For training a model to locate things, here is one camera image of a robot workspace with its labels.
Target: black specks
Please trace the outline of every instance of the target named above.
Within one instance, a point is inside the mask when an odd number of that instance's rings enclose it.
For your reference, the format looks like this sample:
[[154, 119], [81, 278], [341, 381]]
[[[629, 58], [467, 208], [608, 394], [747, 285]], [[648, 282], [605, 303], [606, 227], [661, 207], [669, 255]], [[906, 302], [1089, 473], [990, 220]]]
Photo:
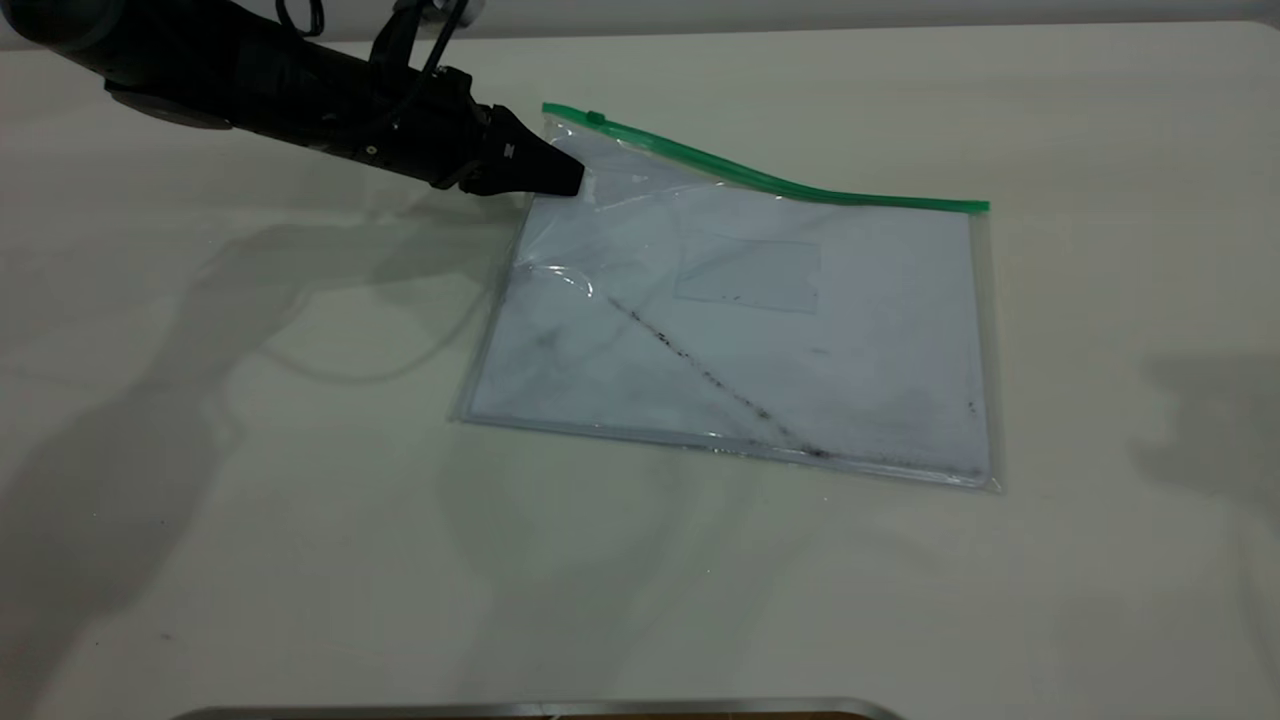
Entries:
[[[759, 419], [762, 419], [762, 420], [772, 424], [773, 429], [778, 433], [778, 436], [781, 436], [783, 439], [788, 441], [788, 443], [795, 443], [795, 441], [796, 441], [795, 433], [792, 433], [790, 428], [787, 428], [781, 421], [778, 421], [778, 419], [774, 418], [772, 413], [769, 413], [764, 407], [760, 407], [759, 405], [756, 405], [751, 400], [744, 397], [741, 393], [739, 393], [733, 388], [726, 386], [724, 382], [721, 380], [718, 377], [716, 377], [714, 373], [712, 373], [710, 370], [708, 370], [707, 368], [704, 368], [703, 364], [699, 363], [696, 357], [689, 355], [689, 352], [685, 352], [684, 348], [681, 348], [669, 337], [667, 337], [667, 333], [664, 333], [664, 332], [659, 331], [658, 328], [650, 325], [649, 322], [645, 320], [644, 318], [641, 318], [639, 313], [636, 313], [635, 310], [631, 310], [630, 307], [626, 307], [625, 305], [622, 305], [621, 302], [618, 302], [617, 300], [614, 300], [612, 297], [608, 297], [608, 301], [609, 301], [609, 305], [612, 305], [616, 310], [618, 310], [620, 313], [626, 314], [628, 318], [631, 318], [632, 320], [635, 320], [636, 324], [639, 324], [644, 329], [649, 331], [649, 334], [652, 334], [654, 337], [654, 340], [657, 340], [658, 342], [660, 342], [664, 346], [667, 346], [667, 350], [671, 350], [680, 359], [682, 359], [686, 363], [689, 363], [695, 370], [698, 370], [698, 373], [703, 377], [704, 380], [707, 380], [708, 383], [710, 383], [712, 386], [714, 386], [717, 389], [721, 389], [721, 391], [728, 393], [728, 396], [732, 397], [736, 402], [739, 402], [744, 407], [749, 409], [750, 411], [755, 413], [756, 418], [759, 418]], [[829, 452], [827, 452], [824, 450], [820, 450], [820, 448], [817, 448], [817, 447], [812, 447], [810, 450], [801, 448], [801, 452], [804, 452], [805, 455], [813, 455], [814, 457], [831, 457]]]
[[813, 446], [813, 445], [801, 445], [800, 446], [800, 452], [804, 452], [805, 455], [809, 455], [812, 457], [823, 459], [823, 460], [831, 457], [831, 452], [829, 451], [823, 450], [823, 448], [817, 447], [817, 446]]

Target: plastic zipper bag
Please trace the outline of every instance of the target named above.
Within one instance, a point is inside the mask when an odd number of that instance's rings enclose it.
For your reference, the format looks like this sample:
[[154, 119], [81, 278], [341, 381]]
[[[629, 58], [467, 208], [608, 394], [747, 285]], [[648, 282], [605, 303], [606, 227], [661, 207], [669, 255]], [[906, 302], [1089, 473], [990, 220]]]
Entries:
[[996, 487], [986, 202], [810, 188], [544, 113], [586, 176], [534, 199], [462, 419]]

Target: green zipper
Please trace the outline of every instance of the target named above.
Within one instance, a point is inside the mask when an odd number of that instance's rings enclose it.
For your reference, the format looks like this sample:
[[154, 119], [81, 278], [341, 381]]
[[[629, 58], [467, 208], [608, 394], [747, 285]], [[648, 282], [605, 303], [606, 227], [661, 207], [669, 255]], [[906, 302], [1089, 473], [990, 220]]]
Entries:
[[660, 155], [704, 173], [724, 178], [736, 184], [772, 195], [781, 195], [782, 197], [790, 197], [792, 200], [829, 202], [832, 205], [887, 205], [891, 208], [919, 208], [924, 210], [968, 213], [970, 215], [978, 215], [991, 210], [991, 202], [987, 202], [986, 200], [936, 200], [932, 197], [859, 195], [855, 192], [820, 190], [785, 181], [768, 173], [762, 173], [760, 170], [753, 170], [746, 165], [740, 165], [732, 160], [712, 155], [710, 152], [703, 152], [696, 147], [682, 145], [675, 140], [667, 140], [666, 137], [660, 137], [643, 129], [614, 123], [600, 113], [584, 113], [582, 110], [577, 110], [567, 105], [557, 105], [554, 102], [544, 102], [543, 113], [591, 128], [614, 140], [636, 145], [649, 152], [653, 152], [654, 155]]

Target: clear plastic film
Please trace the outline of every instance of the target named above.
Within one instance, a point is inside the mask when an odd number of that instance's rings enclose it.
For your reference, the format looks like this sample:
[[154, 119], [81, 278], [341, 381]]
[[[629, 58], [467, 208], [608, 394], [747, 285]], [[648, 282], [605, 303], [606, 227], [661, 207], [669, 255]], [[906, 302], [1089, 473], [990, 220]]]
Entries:
[[534, 199], [462, 419], [998, 487], [984, 202], [820, 191], [547, 110], [582, 188]]

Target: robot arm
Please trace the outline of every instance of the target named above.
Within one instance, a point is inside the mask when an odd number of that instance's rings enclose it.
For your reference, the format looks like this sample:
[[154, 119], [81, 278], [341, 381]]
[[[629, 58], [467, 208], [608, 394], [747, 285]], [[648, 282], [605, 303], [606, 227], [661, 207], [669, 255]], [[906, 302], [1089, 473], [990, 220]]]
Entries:
[[[230, 0], [0, 0], [20, 35], [102, 76], [115, 100], [148, 115], [243, 128], [439, 188], [576, 195], [579, 161], [511, 110], [476, 104], [471, 76], [439, 67], [468, 3], [439, 5], [399, 0], [365, 61], [303, 40], [323, 27], [319, 3], [303, 33], [283, 9], [279, 24]], [[410, 68], [419, 23], [442, 15], [426, 65]]]

